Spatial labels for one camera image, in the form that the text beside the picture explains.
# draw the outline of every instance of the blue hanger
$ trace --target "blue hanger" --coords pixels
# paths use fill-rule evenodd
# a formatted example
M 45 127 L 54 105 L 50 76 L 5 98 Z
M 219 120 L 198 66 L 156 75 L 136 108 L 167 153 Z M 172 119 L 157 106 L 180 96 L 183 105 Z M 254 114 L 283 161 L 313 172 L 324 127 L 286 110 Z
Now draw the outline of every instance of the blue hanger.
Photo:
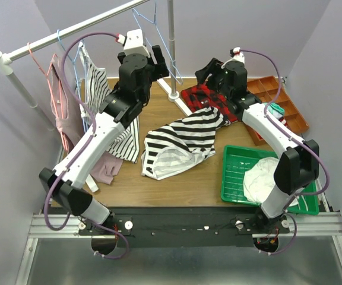
M 167 53 L 168 53 L 168 55 L 169 55 L 169 58 L 170 58 L 170 60 L 171 60 L 170 51 L 169 51 L 169 49 L 168 49 L 168 47 L 167 47 L 167 45 L 166 45 L 166 42 L 164 41 L 164 39 L 163 39 L 163 37 L 162 37 L 162 35 L 161 35 L 160 31 L 159 31 L 159 28 L 158 28 L 158 26 L 157 26 L 157 2 L 155 1 L 154 20 L 153 20 L 153 21 L 151 21 L 151 20 L 148 19 L 147 17 L 145 17 L 145 16 L 143 16 L 142 14 L 140 14 L 135 8 L 133 8 L 132 12 L 133 12 L 134 19 L 135 19 L 135 21 L 137 22 L 138 27 L 139 27 L 141 30 L 142 30 L 142 27 L 141 27 L 140 22 L 138 21 L 138 18 L 137 18 L 137 17 L 142 17 L 143 19 L 145 19 L 146 21 L 148 21 L 150 24 L 153 24 L 153 25 L 155 26 L 155 28 L 157 29 L 158 35 L 159 35 L 159 37 L 160 37 L 160 39 L 161 39 L 161 42 L 163 43 L 163 46 L 164 46 L 164 48 L 166 49 L 166 51 L 167 51 Z M 147 38 L 146 38 L 146 42 L 148 43 L 149 46 L 153 46 L 153 45 L 149 42 L 149 40 L 148 40 Z M 177 69 L 177 67 L 174 65 L 174 63 L 172 64 L 172 67 L 175 68 L 176 74 L 173 74 L 173 73 L 171 72 L 170 68 L 167 66 L 167 69 L 169 70 L 170 75 L 171 75 L 173 78 L 175 78 L 175 80 L 176 80 L 180 85 L 183 85 L 183 78 L 182 78 L 182 76 L 181 76 L 179 70 Z
M 62 43 L 62 40 L 60 39 L 60 36 L 59 36 L 59 29 L 56 31 L 56 33 L 58 34 L 58 41 L 61 45 L 61 47 L 63 48 L 64 51 L 65 50 L 65 47 Z M 79 97 L 79 99 L 81 100 L 81 94 L 80 94 L 80 84 L 79 84 L 79 81 L 78 81 L 78 74 L 77 74 L 77 70 L 76 70 L 76 59 L 78 58 L 78 53 L 80 51 L 80 47 L 77 47 L 77 51 L 76 51 L 76 55 L 75 55 L 75 58 L 72 59 L 71 56 L 69 55 L 69 53 L 67 54 L 67 58 L 71 61 L 72 63 L 72 66 L 74 67 L 74 72 L 75 72 L 75 77 L 76 77 L 76 88 L 77 88 L 77 96 Z M 87 132 L 88 130 L 88 123 L 86 122 L 86 120 L 83 118 L 83 128 L 84 128 L 84 132 Z

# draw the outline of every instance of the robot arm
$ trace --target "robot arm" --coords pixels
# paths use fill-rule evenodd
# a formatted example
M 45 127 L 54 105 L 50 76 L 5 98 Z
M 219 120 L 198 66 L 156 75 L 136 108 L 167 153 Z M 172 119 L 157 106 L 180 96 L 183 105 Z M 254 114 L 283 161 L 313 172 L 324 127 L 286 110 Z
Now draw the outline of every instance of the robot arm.
M 245 69 L 245 58 L 239 47 L 232 49 L 230 55 L 232 58 L 225 63 L 213 58 L 195 75 L 198 84 L 203 84 L 208 79 L 205 85 L 223 94 L 230 102 L 232 113 L 256 130 L 280 159 L 274 173 L 275 187 L 256 215 L 256 225 L 260 229 L 265 229 L 280 219 L 296 194 L 314 181 L 319 174 L 318 161 L 294 141 L 306 145 L 317 155 L 319 146 L 314 140 L 305 141 L 292 133 L 274 116 L 267 116 L 268 118 L 265 116 L 265 106 L 261 100 L 247 90 L 248 73 Z
M 86 178 L 107 146 L 121 135 L 148 103 L 152 82 L 169 75 L 160 47 L 153 46 L 155 64 L 144 44 L 141 30 L 130 31 L 126 37 L 119 35 L 118 42 L 123 44 L 123 52 L 118 55 L 121 63 L 119 81 L 96 115 L 95 133 L 92 127 L 89 128 L 53 170 L 44 168 L 39 174 L 45 190 L 49 192 L 63 173 L 55 186 L 53 199 L 74 216 L 82 216 L 102 225 L 109 223 L 112 212 L 83 190 Z

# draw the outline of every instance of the pink garment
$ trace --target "pink garment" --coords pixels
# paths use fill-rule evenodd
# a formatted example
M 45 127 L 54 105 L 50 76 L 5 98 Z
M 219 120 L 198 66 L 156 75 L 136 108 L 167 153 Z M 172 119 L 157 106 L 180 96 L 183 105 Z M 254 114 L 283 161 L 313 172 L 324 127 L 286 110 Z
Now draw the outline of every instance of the pink garment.
M 71 151 L 84 135 L 83 122 L 80 116 L 79 104 L 69 90 L 61 84 L 63 79 L 60 72 L 60 63 L 61 59 L 52 59 L 52 91 L 56 106 L 51 102 L 51 109 L 54 114 L 55 108 L 58 113 L 63 111 L 63 114 L 66 114 L 65 119 L 56 118 L 56 128 L 59 132 L 66 135 L 69 151 Z M 63 110 L 61 110 L 60 99 L 63 102 Z M 118 159 L 105 151 L 92 168 L 90 174 L 96 181 L 110 185 L 113 181 L 113 176 L 118 174 L 121 166 L 122 159 Z

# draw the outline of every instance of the wire hanger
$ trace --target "wire hanger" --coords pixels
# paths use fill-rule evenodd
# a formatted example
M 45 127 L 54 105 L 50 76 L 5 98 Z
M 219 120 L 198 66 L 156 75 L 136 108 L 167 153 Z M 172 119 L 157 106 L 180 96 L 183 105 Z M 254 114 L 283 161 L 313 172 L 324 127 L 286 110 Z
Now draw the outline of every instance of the wire hanger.
M 83 68 L 84 68 L 84 78 L 85 78 L 84 79 L 84 96 L 85 96 L 85 102 L 88 103 L 89 100 L 90 100 L 89 94 L 87 92 L 87 89 L 88 89 L 88 87 L 87 87 L 87 85 L 88 85 L 87 84 L 87 80 L 88 80 L 88 78 L 87 78 L 87 76 L 88 76 L 88 73 L 87 73 L 87 71 L 88 71 L 88 62 L 85 61 L 84 58 L 88 57 L 89 54 L 88 54 L 88 51 L 87 51 L 83 41 L 79 42 L 79 44 L 78 44 L 78 53 L 79 53 L 79 56 L 80 56 L 80 61 L 83 64 Z
M 161 42 L 163 43 L 163 46 L 164 46 L 164 48 L 166 49 L 167 54 L 169 55 L 169 58 L 170 58 L 170 61 L 171 61 L 171 60 L 172 60 L 172 58 L 171 58 L 171 53 L 170 53 L 170 51 L 169 51 L 169 49 L 168 49 L 168 47 L 167 47 L 167 45 L 166 45 L 166 42 L 164 41 L 164 39 L 163 39 L 163 37 L 162 37 L 162 34 L 160 33 L 159 28 L 158 28 L 158 25 L 157 25 L 157 1 L 154 1 L 154 3 L 155 3 L 155 7 L 154 7 L 154 20 L 153 20 L 153 21 L 151 21 L 150 19 L 148 19 L 148 18 L 145 17 L 144 15 L 140 14 L 140 13 L 137 11 L 137 9 L 135 9 L 135 8 L 132 9 L 133 17 L 134 17 L 135 21 L 137 22 L 138 27 L 139 27 L 141 30 L 143 30 L 143 29 L 142 29 L 142 27 L 141 27 L 141 25 L 140 25 L 140 22 L 138 21 L 138 18 L 137 18 L 137 17 L 142 17 L 143 19 L 145 19 L 146 21 L 148 21 L 150 24 L 152 24 L 152 25 L 155 26 L 155 28 L 156 28 L 156 30 L 157 30 L 157 32 L 158 32 L 158 35 L 159 35 L 159 37 L 160 37 L 160 40 L 161 40 Z M 147 37 L 146 37 L 146 42 L 148 43 L 149 46 L 153 46 L 153 45 L 150 43 L 150 41 L 147 39 Z M 175 68 L 176 74 L 173 74 L 173 73 L 171 72 L 170 68 L 167 66 L 167 69 L 169 70 L 170 75 L 171 75 L 173 78 L 175 78 L 175 80 L 176 80 L 180 85 L 183 85 L 183 78 L 182 78 L 182 76 L 181 76 L 181 74 L 180 74 L 178 68 L 175 66 L 174 63 L 172 63 L 172 67 Z
M 58 35 L 58 41 L 59 41 L 59 44 L 60 46 L 62 47 L 62 49 L 64 51 L 66 51 L 63 43 L 62 43 L 62 40 L 60 39 L 60 35 L 59 35 L 59 32 L 60 30 L 58 29 L 56 31 L 56 34 Z M 77 51 L 76 51 L 76 55 L 75 55 L 75 58 L 72 59 L 71 56 L 69 54 L 67 54 L 67 58 L 71 61 L 72 63 L 72 66 L 74 68 L 74 73 L 75 73 L 75 78 L 76 78 L 76 89 L 77 89 L 77 96 L 79 97 L 79 99 L 81 100 L 81 94 L 80 94 L 80 84 L 79 84 L 79 77 L 78 77 L 78 74 L 77 74 L 77 69 L 76 69 L 76 59 L 78 58 L 78 54 L 79 54 L 79 51 L 80 51 L 80 45 L 79 47 L 77 48 Z M 83 129 L 84 129 L 84 133 L 88 131 L 88 123 L 86 122 L 85 118 L 84 117 L 81 117 L 81 119 L 83 120 Z
M 57 58 L 58 56 L 56 54 L 54 54 L 52 56 L 52 59 L 51 59 L 48 71 L 45 72 L 44 69 L 38 63 L 38 61 L 36 60 L 36 58 L 34 56 L 34 53 L 31 51 L 30 43 L 27 43 L 27 49 L 28 49 L 28 52 L 30 53 L 31 58 L 34 60 L 35 64 L 39 67 L 40 72 L 43 73 L 43 75 L 47 79 L 47 84 L 48 84 L 48 88 L 50 90 L 50 96 L 51 96 L 51 101 L 52 101 L 53 109 L 55 110 L 55 117 L 58 118 L 59 117 L 59 113 L 58 113 L 58 109 L 56 108 L 55 97 L 53 95 L 52 86 L 51 86 L 51 82 L 50 82 L 50 79 L 49 79 L 49 74 L 51 72 L 51 69 L 53 68 L 52 60 L 54 58 Z M 62 115 L 62 119 L 64 119 L 65 115 L 64 115 L 64 111 L 63 111 L 62 86 L 61 86 L 60 80 L 59 80 L 59 95 L 60 95 L 60 101 L 59 102 L 60 102 L 61 115 Z M 60 132 L 60 137 L 61 137 L 61 140 L 62 140 L 63 148 L 65 149 L 66 152 L 68 152 L 69 145 L 68 145 L 68 140 L 67 140 L 65 134 L 63 132 Z

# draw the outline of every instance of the pink hanger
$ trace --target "pink hanger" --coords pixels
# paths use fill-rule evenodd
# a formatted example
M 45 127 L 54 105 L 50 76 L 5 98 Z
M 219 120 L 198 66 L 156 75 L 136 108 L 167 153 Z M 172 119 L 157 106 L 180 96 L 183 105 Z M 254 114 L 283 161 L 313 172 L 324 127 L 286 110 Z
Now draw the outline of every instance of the pink hanger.
M 52 92 L 52 87 L 51 87 L 51 82 L 50 82 L 50 79 L 49 79 L 49 74 L 51 72 L 51 69 L 53 68 L 53 63 L 52 63 L 52 60 L 54 58 L 57 58 L 58 56 L 56 54 L 54 54 L 52 56 L 52 59 L 51 59 L 51 63 L 50 63 L 50 66 L 48 68 L 48 71 L 47 73 L 45 73 L 44 69 L 40 66 L 40 64 L 38 63 L 38 61 L 36 60 L 35 56 L 34 56 L 34 53 L 31 51 L 30 49 L 30 43 L 27 43 L 27 49 L 28 49 L 28 52 L 30 52 L 30 55 L 31 57 L 33 58 L 35 64 L 39 67 L 39 70 L 43 73 L 43 75 L 46 77 L 47 79 L 47 83 L 48 83 L 48 88 L 50 90 L 50 94 L 51 94 L 51 101 L 52 101 L 52 104 L 53 104 L 53 108 L 55 110 L 55 117 L 58 118 L 59 117 L 59 114 L 58 114 L 58 110 L 56 108 L 56 103 L 55 103 L 55 98 L 53 96 L 53 92 Z M 61 81 L 60 79 L 59 80 L 59 94 L 60 94 L 60 106 L 61 106 L 61 115 L 62 115 L 62 119 L 64 119 L 64 113 L 63 113 L 63 102 L 62 102 L 62 84 L 61 84 Z M 62 140 L 62 145 L 63 145 L 63 148 L 65 149 L 66 152 L 69 151 L 69 145 L 68 145 L 68 140 L 67 140 L 67 137 L 66 135 L 63 133 L 63 132 L 60 132 L 60 137 L 61 137 L 61 140 Z

